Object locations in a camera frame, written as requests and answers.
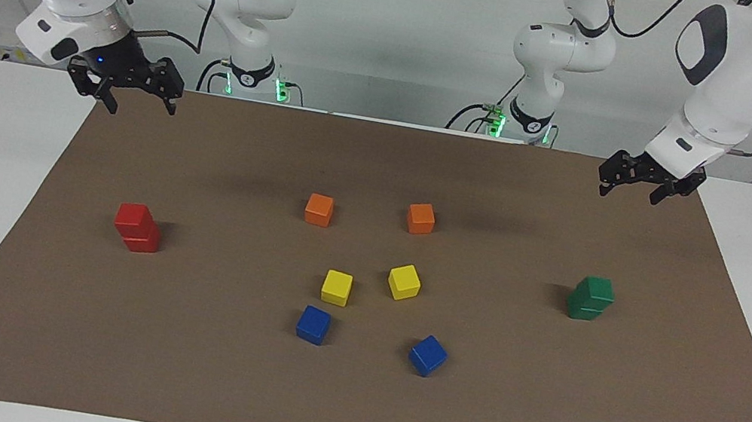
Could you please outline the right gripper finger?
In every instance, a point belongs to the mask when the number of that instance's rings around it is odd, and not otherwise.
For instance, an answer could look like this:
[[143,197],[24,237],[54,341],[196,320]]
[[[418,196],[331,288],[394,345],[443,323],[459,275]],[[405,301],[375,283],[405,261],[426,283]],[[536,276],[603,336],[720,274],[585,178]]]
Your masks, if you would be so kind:
[[117,114],[118,102],[113,97],[114,81],[112,79],[97,75],[86,59],[76,57],[69,60],[66,71],[78,95],[98,99],[110,114]]
[[161,98],[169,116],[176,114],[176,101],[184,93],[184,81],[171,58],[161,57],[156,63],[152,63],[149,90]]

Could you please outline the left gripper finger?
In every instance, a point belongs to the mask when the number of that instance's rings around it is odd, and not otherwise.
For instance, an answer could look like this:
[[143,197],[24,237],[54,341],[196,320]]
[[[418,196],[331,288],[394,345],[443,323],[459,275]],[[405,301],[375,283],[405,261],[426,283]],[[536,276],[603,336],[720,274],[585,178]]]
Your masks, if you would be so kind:
[[705,170],[697,169],[684,179],[668,178],[667,182],[661,183],[655,191],[651,192],[649,202],[655,206],[672,196],[688,197],[697,191],[703,182],[706,182],[706,177]]
[[598,168],[598,192],[601,197],[607,196],[617,186],[630,184],[633,178],[635,157],[627,151],[616,151],[604,160]]

